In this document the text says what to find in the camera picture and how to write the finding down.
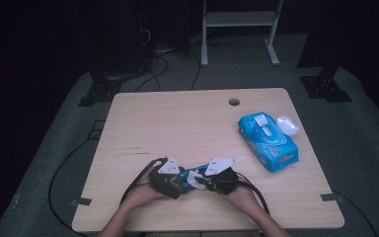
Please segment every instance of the black cable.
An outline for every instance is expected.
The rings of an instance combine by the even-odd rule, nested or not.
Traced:
[[[349,202],[349,204],[351,204],[358,212],[359,214],[361,214],[361,216],[365,219],[365,221],[368,223],[369,227],[371,228],[371,231],[373,232],[374,236],[375,237],[378,237],[378,233],[377,231],[375,230],[373,224],[371,223],[370,219],[365,215],[364,211],[361,210],[361,208],[359,208],[355,203],[352,202],[352,200],[350,200],[348,197],[346,197],[344,194],[342,194],[341,192],[338,192],[337,190],[335,189],[332,189],[332,191],[341,196],[344,200],[346,200],[347,202]]]
[[[230,37],[223,37],[223,36],[218,36],[218,37],[215,37],[215,36],[212,36],[210,38],[208,38],[208,45],[209,46],[227,46],[227,45],[230,45],[230,44],[233,44],[233,43],[236,43],[239,41],[239,37],[237,36],[234,36],[235,39],[231,39]]]
[[[176,52],[178,51],[176,48],[171,48],[171,49],[165,49],[165,51],[162,51],[162,52],[159,52],[159,51],[155,51],[155,56],[154,58],[157,58],[157,57],[160,57],[160,56],[165,56],[167,54],[170,54],[170,53],[173,53],[173,52]]]
[[[243,178],[245,178],[245,180],[248,181],[249,184],[252,184],[252,182],[248,178],[246,178],[246,176],[242,175],[239,172],[236,172],[236,174],[239,175],[239,176],[242,176]]]
[[[163,161],[163,160],[168,160],[168,158],[158,158],[156,160],[152,160],[149,164],[147,164],[146,167],[144,167],[144,169],[140,172],[140,174],[137,175],[137,177],[134,179],[133,182],[131,182],[131,184],[128,186],[128,188],[125,190],[124,194],[122,195],[122,198],[121,198],[121,201],[119,202],[119,204],[122,204],[122,202],[127,198],[128,194],[134,189],[136,188],[137,186],[137,183],[138,181],[141,179],[141,177],[143,177],[144,174],[146,174],[146,172],[152,168],[152,166],[158,162],[158,161]]]
[[[160,60],[163,60],[163,61],[166,63],[166,67],[165,67],[165,69],[163,69],[160,73],[158,73],[158,74],[156,74],[156,75],[153,75],[151,78],[145,80],[143,83],[141,83],[141,84],[137,87],[137,89],[136,89],[134,92],[138,92],[138,90],[140,90],[140,88],[143,87],[144,84],[146,84],[147,82],[149,82],[149,81],[151,81],[151,80],[153,80],[153,79],[156,79],[156,80],[158,81],[157,77],[160,76],[160,75],[162,75],[163,73],[165,73],[165,72],[168,70],[168,68],[169,68],[169,62],[168,62],[168,60],[166,60],[165,58],[162,58],[162,57],[156,57],[156,58],[157,58],[157,59],[160,59]]]
[[[152,69],[150,69],[150,74],[152,74],[152,76],[155,78],[156,84],[158,84],[158,91],[162,91],[162,89],[161,89],[161,83],[159,82],[158,76],[155,75],[155,74],[152,72]]]
[[[240,186],[243,186],[243,187],[246,187],[246,188],[249,188],[251,189],[252,191],[255,192],[255,194],[257,194],[258,198],[260,198],[261,202],[263,203],[263,206],[264,206],[264,210],[266,211],[266,213],[269,213],[269,208],[267,207],[267,204],[266,204],[266,201],[265,201],[265,198],[263,196],[263,194],[261,194],[260,190],[257,189],[257,187],[255,187],[254,185],[252,184],[248,184],[248,183],[245,183],[243,181],[236,181],[236,184],[237,185],[240,185]]]
[[[198,57],[195,55],[195,53],[191,53],[195,59],[196,59],[196,62],[198,64],[198,70],[196,71],[196,75],[195,75],[195,78],[193,79],[192,81],[192,85],[190,86],[190,90],[192,91],[193,90],[193,86],[195,85],[195,82],[196,82],[196,79],[198,79],[198,75],[199,75],[199,71],[201,70],[201,62],[199,61]]]
[[[138,184],[138,185],[135,185],[136,187],[143,187],[143,186],[149,186],[150,183],[143,183],[143,184]]]
[[[67,223],[65,223],[61,218],[60,216],[57,214],[57,212],[55,211],[54,209],[54,206],[53,206],[53,203],[51,202],[51,190],[53,188],[53,183],[54,183],[54,180],[58,174],[58,172],[60,171],[61,167],[63,167],[63,165],[66,163],[67,160],[69,160],[70,157],[72,157],[72,155],[78,151],[82,146],[86,145],[89,141],[91,140],[94,140],[94,138],[96,137],[99,137],[101,134],[97,134],[97,135],[94,135],[92,136],[91,138],[88,138],[86,139],[84,142],[82,142],[80,145],[78,145],[75,149],[73,149],[65,158],[64,160],[60,163],[60,165],[57,167],[56,171],[54,172],[53,174],[53,177],[51,178],[51,182],[50,182],[50,186],[48,188],[48,194],[47,194],[47,200],[48,200],[48,205],[50,207],[50,210],[51,210],[51,213],[53,213],[54,217],[56,217],[56,219],[63,225],[65,226],[66,228],[68,228],[69,230],[75,232],[76,234],[80,235],[80,236],[84,236],[84,237],[89,237],[88,235],[85,235],[83,233],[79,233],[77,231],[75,231],[70,225],[68,225]]]

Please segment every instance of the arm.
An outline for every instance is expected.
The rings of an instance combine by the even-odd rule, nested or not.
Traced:
[[[146,172],[146,174],[140,179],[139,184],[146,184],[149,182],[148,174],[150,171],[151,170]],[[110,219],[106,227],[101,231],[99,237],[122,236],[127,221],[134,209],[156,198],[165,198],[165,196],[156,192],[149,186],[140,186],[132,190],[125,201],[118,207],[118,210]]]
[[[248,188],[238,186],[232,193],[225,197],[236,208],[249,215],[264,232],[266,237],[290,236],[270,217],[260,206],[254,193]]]

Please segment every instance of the dark background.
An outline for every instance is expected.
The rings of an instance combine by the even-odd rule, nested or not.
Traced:
[[[0,216],[66,95],[90,66],[144,67],[139,27],[182,47],[200,34],[199,0],[79,2],[88,5],[0,0]],[[212,9],[220,5],[209,2]],[[224,3],[239,11],[273,7]],[[379,108],[379,1],[286,0],[277,33],[309,33],[299,67],[322,66],[336,52]]]

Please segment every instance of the floor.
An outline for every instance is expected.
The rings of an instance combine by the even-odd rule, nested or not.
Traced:
[[[200,46],[191,53],[173,52],[153,59],[159,84],[145,75],[123,83],[121,92],[285,88],[304,125],[330,186],[344,195],[340,208],[345,225],[340,229],[288,230],[293,236],[379,236],[379,111],[364,93],[359,80],[340,69],[336,80],[352,102],[328,103],[310,99],[299,77],[317,75],[321,68],[296,68],[305,35],[277,36],[275,51],[280,65],[271,65],[265,36],[230,37],[223,46],[209,47],[209,65],[199,67]],[[110,102],[78,107],[92,85],[89,74],[78,78],[12,203],[0,221],[2,236],[78,236],[69,230],[98,140],[87,137],[96,120],[104,120]],[[51,212],[51,207],[59,220]],[[259,236],[238,233],[148,233],[173,236]]]

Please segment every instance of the cable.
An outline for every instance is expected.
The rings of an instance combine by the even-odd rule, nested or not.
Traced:
[[[266,211],[266,213],[269,213],[269,208],[267,207],[267,204],[266,204],[266,201],[265,201],[265,198],[263,196],[263,194],[261,194],[260,190],[257,189],[257,187],[255,187],[254,185],[252,184],[248,184],[248,183],[245,183],[243,181],[236,181],[236,185],[240,185],[240,186],[243,186],[243,187],[246,187],[246,188],[249,188],[251,189],[252,191],[255,192],[255,194],[257,194],[258,198],[260,198],[261,202],[263,203],[263,206],[264,206],[264,210]]]
[[[196,79],[198,78],[198,75],[199,75],[199,71],[201,70],[201,62],[199,61],[198,57],[195,55],[195,53],[191,53],[195,59],[196,59],[196,62],[198,64],[198,70],[196,71],[196,75],[195,75],[195,78],[193,79],[192,81],[192,85],[190,86],[190,90],[192,91],[193,90],[193,86],[195,85],[195,82],[196,82]]]
[[[159,57],[159,56],[164,56],[168,53],[174,52],[175,50],[177,50],[177,49],[172,47],[172,48],[163,49],[163,50],[156,50],[156,51],[154,51],[154,53],[157,57]]]
[[[162,91],[162,89],[161,89],[161,83],[159,82],[158,76],[153,73],[152,67],[150,67],[150,74],[152,74],[152,76],[156,80],[156,84],[158,84],[158,91]]]
[[[347,196],[345,196],[344,194],[342,194],[341,192],[335,190],[335,189],[332,189],[332,191],[341,196],[344,200],[346,200],[347,202],[349,202],[358,212],[359,214],[361,214],[361,216],[365,219],[365,221],[368,223],[369,227],[371,228],[371,231],[373,232],[374,236],[375,237],[378,237],[378,233],[377,231],[375,230],[373,224],[371,223],[370,219],[365,215],[365,213],[361,210],[361,208],[359,208],[355,203],[352,202],[352,200],[350,200]]]
[[[206,35],[207,36],[210,35],[213,31],[214,31],[214,28],[210,28],[207,31]],[[189,40],[189,45],[193,45],[196,42],[201,41],[201,40],[202,40],[202,34],[199,34],[198,36],[196,36],[196,37],[194,37],[194,38],[192,38],[192,39]]]
[[[54,172],[53,174],[53,177],[51,178],[51,182],[50,182],[50,186],[48,188],[48,194],[47,194],[47,200],[48,200],[48,205],[50,207],[50,210],[51,212],[53,213],[54,217],[56,217],[56,219],[63,225],[65,226],[66,228],[68,228],[69,230],[75,232],[76,234],[80,235],[80,236],[84,236],[84,237],[89,237],[88,235],[86,234],[83,234],[83,233],[79,233],[77,231],[75,231],[70,225],[68,225],[67,223],[65,223],[61,218],[60,216],[57,214],[57,212],[55,211],[54,207],[53,207],[53,203],[51,202],[51,190],[53,188],[53,183],[54,183],[54,180],[58,174],[58,172],[60,171],[61,167],[63,167],[63,165],[66,163],[67,160],[69,160],[70,157],[72,157],[72,155],[78,151],[82,146],[86,145],[89,141],[91,140],[94,140],[96,137],[99,137],[101,134],[97,134],[97,135],[94,135],[92,136],[91,138],[88,138],[86,139],[84,142],[82,142],[80,145],[78,145],[75,149],[73,149],[65,158],[64,160],[60,163],[60,165],[57,167],[56,171]]]
[[[163,60],[166,63],[165,69],[163,69],[159,74],[156,74],[156,75],[153,74],[153,76],[151,78],[149,78],[149,79],[145,80],[143,83],[141,83],[134,92],[138,92],[138,90],[140,90],[140,88],[143,87],[144,84],[146,84],[147,82],[149,82],[149,81],[151,81],[153,79],[157,80],[157,82],[158,82],[158,89],[160,90],[160,83],[159,83],[157,77],[160,76],[160,75],[162,75],[163,73],[165,73],[168,70],[168,68],[169,68],[169,62],[168,62],[168,60],[166,60],[165,58],[162,58],[162,57],[154,57],[154,58]]]
[[[147,31],[146,29],[140,29],[140,32],[145,32],[145,33],[147,33],[147,37],[148,37],[148,39],[146,40],[146,42],[142,42],[143,45],[147,45],[147,43],[149,43],[149,41],[150,41],[150,39],[151,39],[150,32]]]
[[[223,37],[223,36],[213,36],[211,38],[208,38],[208,45],[209,46],[227,46],[239,41],[238,36],[234,36],[234,38],[235,39],[231,39],[230,37]]]
[[[136,187],[150,186],[150,183],[137,184]]]
[[[133,182],[131,182],[131,184],[128,186],[128,188],[125,190],[124,194],[122,195],[122,198],[121,198],[121,201],[119,202],[119,204],[122,204],[122,202],[127,198],[128,194],[134,189],[136,188],[138,185],[138,181],[141,179],[141,177],[143,177],[144,174],[146,174],[146,172],[152,168],[152,166],[158,162],[158,161],[163,161],[163,160],[168,160],[168,158],[158,158],[156,160],[152,160],[149,164],[147,164],[146,167],[144,167],[144,169],[140,172],[140,174],[137,175],[137,177],[134,179]]]
[[[236,174],[239,175],[239,176],[242,176],[243,178],[245,178],[245,180],[247,180],[249,184],[252,184],[252,182],[250,180],[248,180],[248,178],[246,178],[246,176],[242,175],[239,172],[236,172]]]

